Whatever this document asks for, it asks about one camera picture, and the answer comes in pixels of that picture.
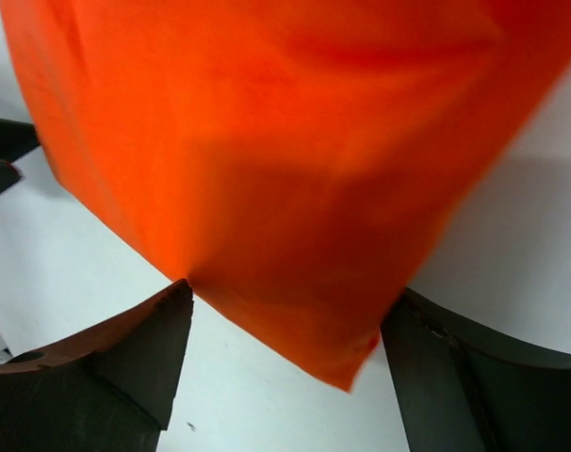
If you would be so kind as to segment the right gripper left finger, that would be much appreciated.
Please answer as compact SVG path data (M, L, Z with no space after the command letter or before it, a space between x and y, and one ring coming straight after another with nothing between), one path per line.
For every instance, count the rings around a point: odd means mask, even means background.
M193 294L134 308L0 364L0 451L154 451L169 426Z

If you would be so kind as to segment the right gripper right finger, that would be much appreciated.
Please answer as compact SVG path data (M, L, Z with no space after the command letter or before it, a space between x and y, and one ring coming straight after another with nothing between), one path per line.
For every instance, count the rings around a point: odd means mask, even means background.
M571 354L406 290L381 333L413 451L571 451Z

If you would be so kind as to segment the orange t shirt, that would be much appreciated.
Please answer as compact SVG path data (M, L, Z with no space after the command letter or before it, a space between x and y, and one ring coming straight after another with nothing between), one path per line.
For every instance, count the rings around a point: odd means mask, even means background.
M571 62L571 1L3 1L0 15L58 182L344 391Z

